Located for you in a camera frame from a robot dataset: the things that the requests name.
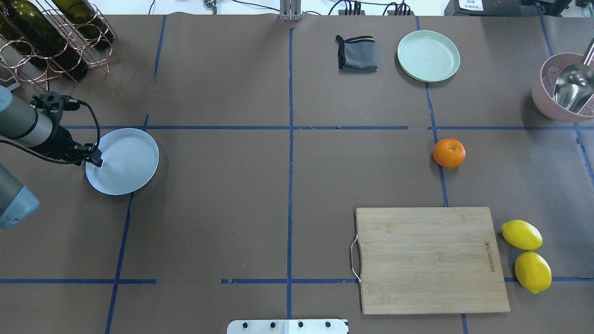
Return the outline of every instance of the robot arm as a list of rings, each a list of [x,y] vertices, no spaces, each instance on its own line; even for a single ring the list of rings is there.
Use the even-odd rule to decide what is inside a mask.
[[[88,107],[97,127],[97,143],[79,144],[60,126],[62,113]],[[101,167],[99,123],[84,101],[47,93],[33,96],[29,105],[0,86],[0,140],[45,161],[80,166],[83,161]],[[0,228],[8,229],[39,207],[35,196],[0,165]]]

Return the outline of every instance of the lemon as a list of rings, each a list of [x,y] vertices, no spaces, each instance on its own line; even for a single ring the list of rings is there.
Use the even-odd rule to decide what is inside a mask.
[[[503,238],[512,246],[522,250],[535,250],[542,247],[542,236],[531,224],[523,220],[510,220],[501,225]]]
[[[551,286],[552,275],[549,264],[533,251],[525,251],[518,256],[514,266],[518,282],[533,294]]]

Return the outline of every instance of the orange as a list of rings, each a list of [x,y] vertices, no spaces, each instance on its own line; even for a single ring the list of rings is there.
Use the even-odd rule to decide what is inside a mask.
[[[454,168],[460,166],[466,158],[466,149],[459,140],[442,139],[433,148],[433,159],[440,166]]]

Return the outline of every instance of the wooden cutting board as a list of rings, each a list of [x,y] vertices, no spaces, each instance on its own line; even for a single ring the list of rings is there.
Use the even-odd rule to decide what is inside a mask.
[[[488,207],[357,208],[364,314],[509,312]]]

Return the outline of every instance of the white plate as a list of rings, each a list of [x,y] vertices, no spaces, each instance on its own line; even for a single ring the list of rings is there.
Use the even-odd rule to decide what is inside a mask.
[[[159,164],[159,148],[144,131],[124,128],[112,131],[99,141],[103,166],[86,164],[91,185],[107,195],[124,195],[142,188]]]
[[[426,83],[445,80],[458,70],[460,52],[440,33],[413,31],[398,44],[400,66],[412,78]]]

